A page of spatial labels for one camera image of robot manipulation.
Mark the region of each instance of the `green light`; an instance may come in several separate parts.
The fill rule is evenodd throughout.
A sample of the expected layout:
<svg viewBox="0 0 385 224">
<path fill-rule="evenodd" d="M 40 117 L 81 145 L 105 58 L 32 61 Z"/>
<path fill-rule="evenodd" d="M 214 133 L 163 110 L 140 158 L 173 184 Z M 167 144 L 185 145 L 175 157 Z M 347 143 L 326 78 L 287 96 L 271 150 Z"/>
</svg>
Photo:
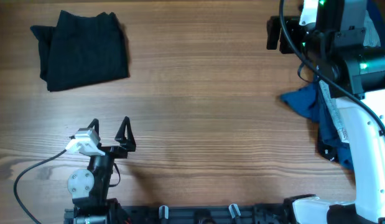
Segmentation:
<svg viewBox="0 0 385 224">
<path fill-rule="evenodd" d="M 361 64 L 359 65 L 359 67 L 360 67 L 361 69 L 365 69 L 365 68 L 368 67 L 368 64 L 367 64 L 367 63 L 361 63 Z"/>
</svg>

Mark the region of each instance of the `wood grain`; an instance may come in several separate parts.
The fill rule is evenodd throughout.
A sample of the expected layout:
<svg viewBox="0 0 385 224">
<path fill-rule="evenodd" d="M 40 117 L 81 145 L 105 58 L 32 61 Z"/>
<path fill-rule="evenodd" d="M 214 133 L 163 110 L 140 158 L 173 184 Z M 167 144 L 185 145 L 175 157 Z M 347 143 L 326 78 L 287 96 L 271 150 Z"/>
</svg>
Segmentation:
<svg viewBox="0 0 385 224">
<path fill-rule="evenodd" d="M 60 10 L 115 12 L 131 77 L 49 93 L 29 27 L 55 26 Z M 117 161 L 122 181 L 109 191 L 123 205 L 248 205 L 308 193 L 353 200 L 351 174 L 315 152 L 316 125 L 278 99 L 305 83 L 296 57 L 266 50 L 276 14 L 271 0 L 0 4 L 0 223 L 31 223 L 14 179 L 93 118 L 104 145 L 131 118 L 137 151 Z M 66 153 L 30 171 L 21 199 L 41 222 L 62 223 L 68 176 L 87 163 Z"/>
</svg>

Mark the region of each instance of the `folded t-shirt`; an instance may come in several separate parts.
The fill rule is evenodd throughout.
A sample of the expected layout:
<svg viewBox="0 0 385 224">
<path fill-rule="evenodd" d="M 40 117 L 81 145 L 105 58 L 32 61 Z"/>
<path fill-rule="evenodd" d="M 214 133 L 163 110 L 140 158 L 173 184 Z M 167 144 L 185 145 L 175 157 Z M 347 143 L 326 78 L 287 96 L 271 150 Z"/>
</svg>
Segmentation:
<svg viewBox="0 0 385 224">
<path fill-rule="evenodd" d="M 56 27 L 30 29 L 39 41 L 40 77 L 48 91 L 128 77 L 125 38 L 113 12 L 80 17 L 61 11 Z"/>
</svg>

